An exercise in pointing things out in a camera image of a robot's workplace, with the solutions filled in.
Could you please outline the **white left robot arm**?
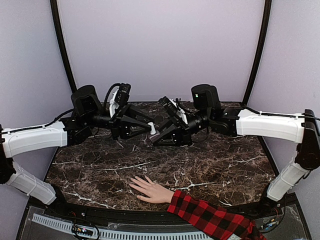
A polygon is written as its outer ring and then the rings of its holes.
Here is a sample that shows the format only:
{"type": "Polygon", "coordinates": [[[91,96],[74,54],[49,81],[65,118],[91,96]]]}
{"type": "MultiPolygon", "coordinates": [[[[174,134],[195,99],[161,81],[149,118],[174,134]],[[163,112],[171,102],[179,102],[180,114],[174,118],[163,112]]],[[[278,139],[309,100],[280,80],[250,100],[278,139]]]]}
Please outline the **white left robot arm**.
{"type": "Polygon", "coordinates": [[[128,103],[130,84],[116,83],[109,107],[98,99],[95,87],[85,85],[71,95],[70,117],[62,113],[52,122],[25,128],[0,130],[0,182],[34,197],[60,218],[71,213],[63,193],[17,164],[13,157],[22,153],[53,147],[82,144],[94,128],[108,129],[113,139],[130,139],[144,133],[154,135],[153,118],[128,103]]]}

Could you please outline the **white nail polish cap brush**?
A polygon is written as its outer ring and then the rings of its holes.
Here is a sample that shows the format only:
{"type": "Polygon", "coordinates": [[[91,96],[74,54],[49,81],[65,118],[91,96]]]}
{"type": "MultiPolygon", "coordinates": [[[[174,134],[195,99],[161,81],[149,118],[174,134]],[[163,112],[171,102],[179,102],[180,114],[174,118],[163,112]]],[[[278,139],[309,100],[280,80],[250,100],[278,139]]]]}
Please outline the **white nail polish cap brush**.
{"type": "Polygon", "coordinates": [[[155,135],[157,133],[155,125],[153,122],[149,122],[148,125],[150,126],[150,134],[155,135]]]}

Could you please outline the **mannequin hand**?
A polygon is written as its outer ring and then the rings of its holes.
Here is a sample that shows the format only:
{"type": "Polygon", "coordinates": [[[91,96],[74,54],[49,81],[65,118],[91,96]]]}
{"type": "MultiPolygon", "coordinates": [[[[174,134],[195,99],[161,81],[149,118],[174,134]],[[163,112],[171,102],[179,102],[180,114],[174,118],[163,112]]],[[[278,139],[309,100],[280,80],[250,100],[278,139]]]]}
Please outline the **mannequin hand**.
{"type": "Polygon", "coordinates": [[[153,182],[148,176],[144,176],[145,180],[135,176],[130,178],[131,183],[129,186],[143,195],[137,195],[136,197],[144,202],[151,204],[164,204],[170,203],[174,192],[162,185],[153,182]]]}

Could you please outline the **red plaid sleeve forearm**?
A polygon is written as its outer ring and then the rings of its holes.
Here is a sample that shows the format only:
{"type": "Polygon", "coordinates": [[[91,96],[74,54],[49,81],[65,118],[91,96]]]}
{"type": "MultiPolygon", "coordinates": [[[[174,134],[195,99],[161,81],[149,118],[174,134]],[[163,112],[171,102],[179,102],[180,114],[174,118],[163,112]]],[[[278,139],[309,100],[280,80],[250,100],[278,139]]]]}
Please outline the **red plaid sleeve forearm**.
{"type": "Polygon", "coordinates": [[[167,212],[175,214],[214,240],[265,240],[253,219],[176,190],[167,212]]]}

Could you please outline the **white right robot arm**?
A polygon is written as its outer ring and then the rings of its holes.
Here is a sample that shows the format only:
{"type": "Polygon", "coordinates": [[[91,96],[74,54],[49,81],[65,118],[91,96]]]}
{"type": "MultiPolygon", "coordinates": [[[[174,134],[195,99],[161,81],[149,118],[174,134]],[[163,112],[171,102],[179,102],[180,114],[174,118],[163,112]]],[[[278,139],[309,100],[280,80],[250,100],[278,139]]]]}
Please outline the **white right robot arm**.
{"type": "Polygon", "coordinates": [[[192,135],[210,128],[213,132],[236,136],[261,136],[288,140],[297,144],[296,156],[273,180],[266,198],[255,205],[255,213],[266,217],[275,203],[309,172],[320,166],[320,131],[314,112],[282,114],[256,111],[249,107],[221,107],[217,88],[199,84],[191,88],[196,112],[186,113],[177,100],[164,96],[159,103],[168,119],[153,131],[154,146],[184,146],[192,144],[192,135]]]}

